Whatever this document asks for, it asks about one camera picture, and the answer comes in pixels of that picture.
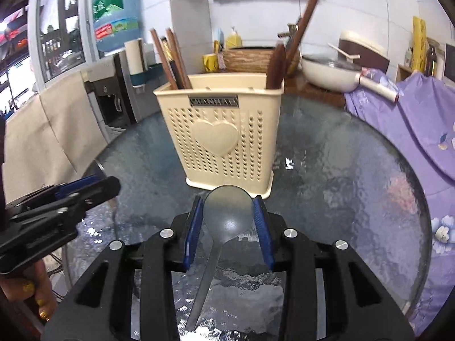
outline frying pan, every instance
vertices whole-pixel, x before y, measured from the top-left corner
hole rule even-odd
[[[347,61],[332,60],[322,56],[302,56],[302,69],[306,79],[319,87],[335,92],[352,92],[359,85],[372,90],[396,103],[396,91],[361,75],[362,67]]]

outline blue bottle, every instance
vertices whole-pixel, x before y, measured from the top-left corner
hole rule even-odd
[[[93,0],[96,46],[104,53],[140,38],[140,0]]]

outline glass table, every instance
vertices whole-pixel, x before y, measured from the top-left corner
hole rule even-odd
[[[423,190],[408,162],[366,123],[292,95],[283,96],[277,140],[267,209],[312,240],[349,242],[409,315],[427,276],[431,226]],[[186,185],[161,114],[119,136],[98,160],[121,182],[118,211],[113,220],[109,205],[103,204],[78,225],[80,235],[66,255],[72,281],[110,241],[146,240],[189,211],[195,196],[208,193]],[[254,224],[224,246],[199,327],[193,334],[185,330],[211,247],[203,225],[192,267],[172,275],[181,340],[276,339],[285,273],[269,272]],[[131,319],[136,339],[137,292]],[[324,315],[319,314],[318,325],[321,338]]]

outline finger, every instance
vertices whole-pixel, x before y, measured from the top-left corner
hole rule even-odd
[[[57,300],[52,292],[52,284],[42,260],[35,263],[36,291],[35,301],[38,304],[40,317],[48,321],[57,308]]]
[[[23,301],[35,293],[35,285],[25,278],[2,278],[0,286],[10,302]]]

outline purple fabric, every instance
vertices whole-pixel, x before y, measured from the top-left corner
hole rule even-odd
[[[365,75],[400,92],[397,105],[362,87],[346,93],[347,110],[387,137],[409,161],[431,214],[433,250],[410,322],[420,335],[455,286],[455,91],[414,74],[396,86],[380,71]]]

